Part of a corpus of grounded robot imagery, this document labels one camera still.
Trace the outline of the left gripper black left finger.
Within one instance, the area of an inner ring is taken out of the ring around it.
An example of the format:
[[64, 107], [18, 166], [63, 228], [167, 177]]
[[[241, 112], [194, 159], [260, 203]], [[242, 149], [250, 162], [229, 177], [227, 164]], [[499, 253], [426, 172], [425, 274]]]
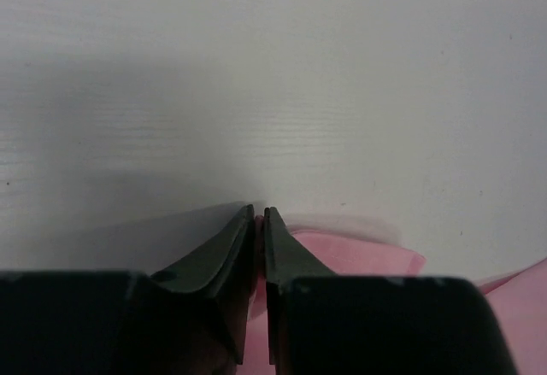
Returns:
[[242, 207], [221, 231], [150, 278], [182, 301], [209, 337], [243, 362], [255, 267], [255, 211]]

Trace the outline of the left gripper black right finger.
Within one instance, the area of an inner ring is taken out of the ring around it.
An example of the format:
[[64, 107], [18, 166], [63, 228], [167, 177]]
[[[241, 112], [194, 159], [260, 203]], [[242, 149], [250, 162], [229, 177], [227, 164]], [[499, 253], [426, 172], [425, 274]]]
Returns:
[[298, 277], [331, 277], [336, 273], [300, 244], [289, 232], [276, 207], [264, 210], [263, 239], [268, 309], [269, 363], [281, 364], [280, 326], [285, 285]]

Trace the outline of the pink t-shirt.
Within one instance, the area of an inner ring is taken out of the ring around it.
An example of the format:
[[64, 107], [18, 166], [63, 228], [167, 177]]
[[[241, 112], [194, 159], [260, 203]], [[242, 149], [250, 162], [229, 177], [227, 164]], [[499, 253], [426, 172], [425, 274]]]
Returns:
[[[323, 264], [346, 275], [416, 275], [426, 259], [410, 250], [319, 227], [291, 235]], [[497, 316], [520, 374], [546, 373], [546, 261], [476, 282]], [[238, 374], [274, 374], [269, 363], [266, 281], [258, 273], [251, 297], [244, 364]]]

